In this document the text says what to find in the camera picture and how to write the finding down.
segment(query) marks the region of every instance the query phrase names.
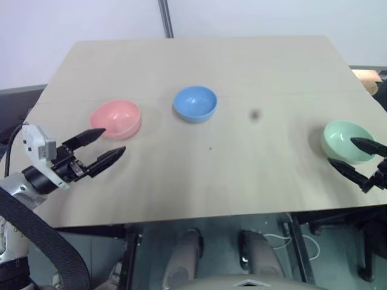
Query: blue bowl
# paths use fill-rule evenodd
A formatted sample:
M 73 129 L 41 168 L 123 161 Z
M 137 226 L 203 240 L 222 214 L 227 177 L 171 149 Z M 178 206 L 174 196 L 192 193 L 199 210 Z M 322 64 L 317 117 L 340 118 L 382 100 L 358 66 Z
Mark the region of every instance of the blue bowl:
M 175 97 L 174 107 L 188 122 L 200 123 L 209 119 L 218 104 L 216 95 L 204 86 L 189 86 Z

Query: bowl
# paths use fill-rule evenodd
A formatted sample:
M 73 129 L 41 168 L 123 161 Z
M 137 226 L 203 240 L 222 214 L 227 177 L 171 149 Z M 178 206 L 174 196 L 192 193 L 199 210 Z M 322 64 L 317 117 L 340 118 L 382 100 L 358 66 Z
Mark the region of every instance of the bowl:
M 189 86 L 175 97 L 174 107 L 180 117 L 188 122 L 200 123 L 215 112 L 218 100 L 213 91 L 204 86 Z
M 105 128 L 104 137 L 127 139 L 140 129 L 140 108 L 128 100 L 109 101 L 90 116 L 90 125 L 92 128 Z
M 363 127 L 350 121 L 334 121 L 329 123 L 321 136 L 321 147 L 329 158 L 349 164 L 365 163 L 374 158 L 361 151 L 351 141 L 352 137 L 374 140 L 374 137 Z

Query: floor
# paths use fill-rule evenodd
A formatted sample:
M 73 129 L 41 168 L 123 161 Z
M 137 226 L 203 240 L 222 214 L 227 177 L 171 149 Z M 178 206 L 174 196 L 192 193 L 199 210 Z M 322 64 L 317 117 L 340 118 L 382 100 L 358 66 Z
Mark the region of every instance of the floor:
M 189 228 L 197 228 L 204 237 L 204 254 L 198 268 L 198 278 L 218 274 L 246 274 L 239 266 L 237 235 L 240 230 L 256 230 L 263 234 L 283 236 L 281 222 L 287 221 L 285 214 L 253 214 L 245 216 L 212 217 L 185 221 L 153 222 L 143 224 L 143 237 L 137 250 L 133 289 L 159 290 L 168 258 L 178 236 Z M 362 235 L 354 228 L 323 230 L 313 236 L 307 226 L 304 234 L 315 239 L 321 248 L 320 256 L 311 261 L 318 286 L 330 290 L 386 290 L 387 260 L 377 259 L 376 278 L 367 283 L 357 276 L 357 267 L 362 263 Z M 93 286 L 107 278 L 110 269 L 123 252 L 121 240 L 107 237 L 90 237 L 63 234 L 81 253 L 88 265 Z M 268 237 L 276 247 L 282 240 Z M 316 247 L 305 240 L 310 256 Z M 300 280 L 296 261 L 292 256 L 292 244 L 276 250 L 286 277 Z M 56 272 L 45 256 L 34 245 L 30 247 L 29 261 L 31 277 L 44 285 Z

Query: wooden table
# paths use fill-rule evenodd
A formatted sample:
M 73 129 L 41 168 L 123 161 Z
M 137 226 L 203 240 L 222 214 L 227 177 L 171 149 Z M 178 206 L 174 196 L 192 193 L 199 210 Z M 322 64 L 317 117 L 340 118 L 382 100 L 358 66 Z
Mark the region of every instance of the wooden table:
M 189 85 L 218 95 L 205 123 L 187 123 L 172 110 L 176 93 Z M 88 129 L 102 103 L 120 98 L 139 105 L 140 131 L 76 152 L 89 164 L 106 150 L 127 148 L 99 176 L 49 196 L 39 215 L 52 226 L 387 204 L 385 192 L 362 193 L 321 151 L 322 128 L 337 119 L 361 124 L 387 144 L 387 114 L 325 37 L 80 42 L 28 122 L 59 144 Z M 356 167 L 369 175 L 378 161 Z M 19 137 L 11 171 L 29 164 Z

